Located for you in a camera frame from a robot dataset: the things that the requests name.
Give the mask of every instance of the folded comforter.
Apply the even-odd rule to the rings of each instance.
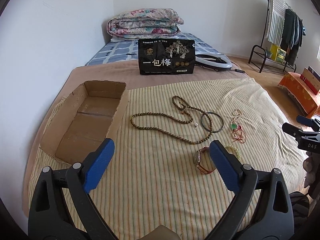
[[[173,9],[139,9],[113,17],[107,31],[123,40],[171,38],[180,33],[182,24],[183,19]]]

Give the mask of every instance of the black metal rack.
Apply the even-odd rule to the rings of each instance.
[[[254,46],[252,47],[252,50],[251,50],[251,54],[250,54],[250,58],[249,58],[249,62],[248,62],[248,63],[249,63],[249,64],[252,63],[252,64],[255,65],[257,68],[259,68],[259,69],[260,69],[259,73],[262,72],[264,66],[271,67],[271,68],[275,68],[275,69],[279,70],[279,71],[273,71],[273,70],[270,70],[270,69],[264,69],[264,70],[271,71],[271,72],[275,72],[275,73],[287,72],[287,71],[285,70],[287,67],[290,68],[290,69],[292,69],[292,70],[295,72],[295,71],[297,70],[297,65],[296,65],[296,64],[294,64],[294,67],[293,67],[293,66],[289,65],[287,61],[284,61],[283,63],[276,62],[276,61],[274,61],[274,60],[272,60],[272,59],[270,59],[270,58],[267,57],[267,51],[262,47],[262,45],[263,45],[263,40],[264,40],[264,36],[265,36],[265,34],[266,34],[266,29],[267,29],[268,14],[269,14],[269,5],[270,5],[270,0],[268,0],[267,17],[266,17],[266,23],[265,23],[265,25],[264,25],[264,31],[263,31],[263,36],[262,36],[261,44],[260,44],[260,45],[254,45]],[[254,50],[255,48],[259,48],[259,49],[261,49],[263,52],[262,52],[262,53],[256,52],[256,51]],[[253,62],[253,61],[252,61],[252,56],[253,56],[254,53],[255,53],[256,55],[258,55],[259,57],[263,58],[262,63],[260,63],[260,62]],[[272,63],[274,63],[274,64],[281,65],[281,66],[283,67],[283,69],[282,69],[282,68],[279,68],[279,67],[272,66],[272,65],[267,65],[267,64],[266,64],[266,61],[270,61],[270,62],[272,62]]]

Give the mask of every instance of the open cardboard box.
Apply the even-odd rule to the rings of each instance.
[[[58,161],[82,162],[105,138],[116,139],[128,101],[125,83],[82,83],[52,119],[40,148]]]

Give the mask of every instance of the bed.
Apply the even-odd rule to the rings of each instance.
[[[182,33],[181,37],[195,39],[197,50],[218,53],[192,34]],[[193,164],[196,150],[208,146],[213,139],[219,139],[223,145],[237,146],[241,162],[250,163],[257,170],[280,168],[289,192],[301,184],[305,176],[301,165],[305,154],[297,149],[294,138],[282,132],[281,126],[287,118],[254,79],[245,73],[216,72],[200,66],[195,66],[193,74],[143,76],[139,74],[138,61],[133,60],[137,56],[135,47],[135,41],[109,43],[87,66],[71,72],[33,143],[24,183],[25,214],[41,169],[47,165],[54,170],[68,167],[46,155],[39,147],[40,139],[66,96],[86,80],[126,82],[129,89],[130,100],[118,130],[115,155],[98,187],[90,193],[119,239],[141,238],[159,225],[176,232],[181,239],[207,236],[233,198],[217,170],[203,175]],[[140,112],[163,112],[181,119],[171,103],[174,95],[182,96],[193,106],[216,111],[225,120],[225,128],[197,146],[157,131],[136,130],[130,125],[130,117]],[[231,137],[229,123],[236,108],[244,113],[240,120],[247,134],[244,144],[233,142]],[[200,117],[191,114],[197,120]],[[158,117],[141,122],[143,126],[151,122],[192,139],[201,138],[205,132],[201,127],[197,130],[192,125],[180,127]],[[83,230],[67,190],[65,197],[75,225]],[[241,228],[249,224],[258,197],[256,192]]]

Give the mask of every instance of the black snack bag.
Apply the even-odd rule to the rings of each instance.
[[[142,75],[192,74],[196,62],[195,41],[140,39],[138,59]]]

